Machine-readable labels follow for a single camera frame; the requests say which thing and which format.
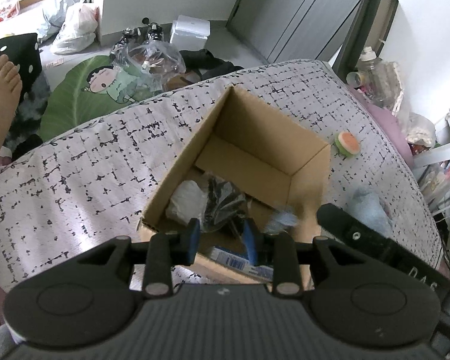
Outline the denim fabric toy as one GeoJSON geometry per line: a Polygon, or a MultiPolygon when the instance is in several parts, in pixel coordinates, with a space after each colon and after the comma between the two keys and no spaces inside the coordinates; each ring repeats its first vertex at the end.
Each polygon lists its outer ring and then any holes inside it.
{"type": "Polygon", "coordinates": [[[281,210],[275,211],[268,219],[263,232],[269,235],[278,235],[288,233],[298,225],[298,218],[293,208],[287,206],[281,210]]]}

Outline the fluffy grey-blue plush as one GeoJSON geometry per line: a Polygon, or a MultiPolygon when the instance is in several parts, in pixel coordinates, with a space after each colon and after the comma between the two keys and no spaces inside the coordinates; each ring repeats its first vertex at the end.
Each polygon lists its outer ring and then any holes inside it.
{"type": "Polygon", "coordinates": [[[346,210],[357,221],[381,236],[392,237],[393,222],[376,192],[366,188],[356,189],[346,210]]]}

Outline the plush burger toy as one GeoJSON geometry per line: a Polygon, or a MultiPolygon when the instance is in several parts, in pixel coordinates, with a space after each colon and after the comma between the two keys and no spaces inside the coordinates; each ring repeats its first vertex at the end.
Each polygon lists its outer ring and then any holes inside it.
{"type": "Polygon", "coordinates": [[[353,157],[360,153],[360,145],[357,138],[348,131],[337,134],[335,145],[339,152],[345,157],[353,157]]]}

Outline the cardboard box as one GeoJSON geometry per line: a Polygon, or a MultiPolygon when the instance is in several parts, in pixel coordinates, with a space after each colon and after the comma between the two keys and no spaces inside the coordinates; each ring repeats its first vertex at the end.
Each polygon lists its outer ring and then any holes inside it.
{"type": "Polygon", "coordinates": [[[145,207],[139,236],[147,241],[156,232],[183,231],[166,217],[170,198],[184,180],[200,181],[209,173],[249,198],[249,215],[259,230],[274,211],[291,207],[298,218],[292,238],[310,243],[321,232],[316,212],[328,183],[330,153],[317,134],[243,88],[229,87],[145,207]]]}

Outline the grey patterned bed cover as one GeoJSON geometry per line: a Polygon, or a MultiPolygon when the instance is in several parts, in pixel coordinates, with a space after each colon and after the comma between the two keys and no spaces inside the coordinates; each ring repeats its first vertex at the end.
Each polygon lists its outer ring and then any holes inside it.
{"type": "Polygon", "coordinates": [[[358,188],[376,192],[392,218],[394,240],[439,265],[441,238],[410,168],[326,63],[300,59],[136,103],[0,168],[0,287],[9,291],[119,234],[136,236],[141,211],[229,86],[248,90],[325,141],[353,133],[360,153],[331,154],[324,200],[345,206],[358,188]]]}

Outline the pink pillow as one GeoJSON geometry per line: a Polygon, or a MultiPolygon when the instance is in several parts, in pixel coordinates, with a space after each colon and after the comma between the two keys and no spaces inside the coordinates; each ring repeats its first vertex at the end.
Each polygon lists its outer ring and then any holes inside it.
{"type": "Polygon", "coordinates": [[[405,160],[409,168],[414,167],[414,159],[409,144],[401,131],[398,119],[384,108],[380,108],[368,102],[365,96],[355,88],[347,87],[355,98],[364,106],[371,117],[381,127],[385,135],[393,143],[401,157],[405,160]]]}

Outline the clear plastic bag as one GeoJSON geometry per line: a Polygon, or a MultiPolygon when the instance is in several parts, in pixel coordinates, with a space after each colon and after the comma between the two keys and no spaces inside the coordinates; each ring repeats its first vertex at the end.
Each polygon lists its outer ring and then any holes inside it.
{"type": "Polygon", "coordinates": [[[166,91],[167,83],[186,72],[179,50],[166,41],[148,40],[140,45],[116,44],[110,61],[139,79],[151,92],[166,91]]]}

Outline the green cartoon leaf mat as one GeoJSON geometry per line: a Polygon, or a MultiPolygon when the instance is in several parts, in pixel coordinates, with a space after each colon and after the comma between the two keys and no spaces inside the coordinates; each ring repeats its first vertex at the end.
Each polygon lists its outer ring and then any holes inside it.
{"type": "Polygon", "coordinates": [[[39,136],[43,141],[51,140],[160,91],[158,81],[131,67],[113,64],[105,55],[94,56],[69,70],[52,91],[41,118],[39,136]]]}

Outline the paper cup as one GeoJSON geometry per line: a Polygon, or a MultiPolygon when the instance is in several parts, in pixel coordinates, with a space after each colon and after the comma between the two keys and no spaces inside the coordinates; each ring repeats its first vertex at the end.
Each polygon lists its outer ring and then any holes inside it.
{"type": "Polygon", "coordinates": [[[363,71],[349,72],[345,77],[345,81],[348,86],[358,89],[368,83],[368,75],[363,71]]]}

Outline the clear plastic bottle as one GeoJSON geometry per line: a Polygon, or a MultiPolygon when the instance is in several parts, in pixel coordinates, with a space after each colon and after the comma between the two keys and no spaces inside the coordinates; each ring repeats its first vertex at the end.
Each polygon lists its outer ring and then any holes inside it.
{"type": "Polygon", "coordinates": [[[371,102],[397,113],[404,99],[398,64],[382,60],[371,46],[365,46],[359,57],[358,70],[365,77],[365,93],[371,102]]]}

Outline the white storage box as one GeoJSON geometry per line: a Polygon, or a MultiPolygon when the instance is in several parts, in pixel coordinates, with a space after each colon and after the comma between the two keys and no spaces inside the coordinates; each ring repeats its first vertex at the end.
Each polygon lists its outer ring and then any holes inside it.
{"type": "Polygon", "coordinates": [[[178,50],[199,51],[206,48],[210,33],[208,20],[180,15],[172,23],[170,43],[178,50]]]}

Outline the black dotted cushion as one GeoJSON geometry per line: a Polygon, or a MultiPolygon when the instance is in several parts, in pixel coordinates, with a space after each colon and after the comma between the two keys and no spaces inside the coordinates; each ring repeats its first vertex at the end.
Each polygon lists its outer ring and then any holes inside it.
{"type": "Polygon", "coordinates": [[[7,55],[18,67],[22,93],[30,92],[42,72],[37,33],[24,33],[0,39],[0,56],[7,55]]]}

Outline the grey blue plastic bag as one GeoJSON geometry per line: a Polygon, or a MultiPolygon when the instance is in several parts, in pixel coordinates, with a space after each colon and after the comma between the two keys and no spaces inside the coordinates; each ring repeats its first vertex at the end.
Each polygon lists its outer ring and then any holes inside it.
{"type": "Polygon", "coordinates": [[[51,36],[57,34],[63,23],[69,7],[82,0],[44,0],[41,4],[41,12],[38,14],[36,27],[39,43],[47,41],[51,36]]]}

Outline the red white plastic bag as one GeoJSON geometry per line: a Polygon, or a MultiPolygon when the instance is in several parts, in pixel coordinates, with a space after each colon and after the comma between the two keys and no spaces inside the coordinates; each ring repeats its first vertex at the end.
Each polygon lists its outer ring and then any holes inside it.
{"type": "Polygon", "coordinates": [[[20,12],[18,0],[0,0],[0,22],[14,18],[20,12]]]}

